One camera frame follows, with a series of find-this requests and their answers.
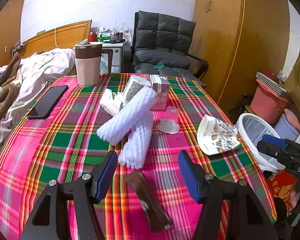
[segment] green packet on chair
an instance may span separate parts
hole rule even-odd
[[[154,65],[153,68],[154,69],[159,69],[159,68],[163,68],[164,65],[163,64],[160,64],[160,65]]]

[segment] plaid tablecloth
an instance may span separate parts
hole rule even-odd
[[[100,163],[109,150],[120,153],[127,138],[116,147],[96,135],[96,130],[111,118],[99,101],[106,88],[123,91],[129,74],[101,76],[100,85],[82,88],[76,76],[58,79],[52,86],[68,85],[50,117],[28,120],[27,113],[15,127],[0,155],[0,230],[8,240],[19,239],[34,203],[51,179],[60,183],[77,179]],[[178,153],[187,150],[206,172],[227,181],[245,179],[261,200],[272,222],[274,203],[251,152],[240,139],[235,151],[208,157],[200,150],[196,131],[205,114],[228,121],[216,103],[195,82],[168,77],[171,89],[168,105],[180,109],[180,132],[163,134],[153,129],[142,172],[160,205],[173,221],[173,227],[152,233],[140,202],[127,187],[122,175],[130,169],[117,166],[104,201],[95,206],[107,240],[112,239],[191,239],[201,206],[189,196],[178,167]],[[160,112],[154,112],[158,120]],[[73,239],[78,239],[74,206],[68,204]],[[219,239],[225,239],[227,202],[223,202]]]

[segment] mug handle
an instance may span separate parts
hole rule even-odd
[[[111,67],[112,67],[112,57],[113,50],[112,49],[101,49],[101,53],[108,54],[108,75],[111,75]]]

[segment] metal bolt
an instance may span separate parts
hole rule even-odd
[[[52,180],[49,181],[49,186],[51,186],[51,187],[56,185],[56,184],[57,184],[57,181],[55,179],[52,179]]]
[[[87,179],[90,179],[90,178],[91,178],[91,175],[89,173],[86,173],[86,174],[82,175],[83,180],[87,180]]]
[[[239,185],[246,186],[248,183],[244,179],[239,179]]]
[[[207,173],[204,177],[208,180],[211,180],[214,178],[214,176],[211,173]]]

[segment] small carton box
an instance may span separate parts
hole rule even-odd
[[[157,102],[151,108],[154,111],[165,111],[167,107],[170,82],[164,75],[150,75],[151,88],[157,93]]]

